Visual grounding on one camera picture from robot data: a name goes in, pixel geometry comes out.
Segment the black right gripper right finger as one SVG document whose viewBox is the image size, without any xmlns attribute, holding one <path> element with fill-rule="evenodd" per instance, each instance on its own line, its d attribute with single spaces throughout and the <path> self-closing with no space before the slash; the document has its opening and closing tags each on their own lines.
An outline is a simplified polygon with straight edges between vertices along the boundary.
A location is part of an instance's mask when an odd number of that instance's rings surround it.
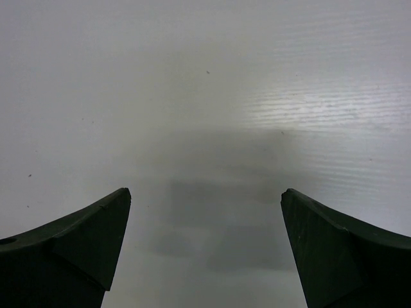
<svg viewBox="0 0 411 308">
<path fill-rule="evenodd" d="M 409 237 L 295 189 L 281 210 L 308 307 L 410 307 Z"/>
</svg>

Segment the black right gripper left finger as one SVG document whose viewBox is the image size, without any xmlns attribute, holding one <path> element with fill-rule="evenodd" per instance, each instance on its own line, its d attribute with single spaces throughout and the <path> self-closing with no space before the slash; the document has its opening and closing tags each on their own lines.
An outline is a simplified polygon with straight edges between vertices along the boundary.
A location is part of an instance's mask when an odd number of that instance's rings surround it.
<svg viewBox="0 0 411 308">
<path fill-rule="evenodd" d="M 1 307 L 101 307 L 131 206 L 120 188 L 93 204 L 1 240 Z"/>
</svg>

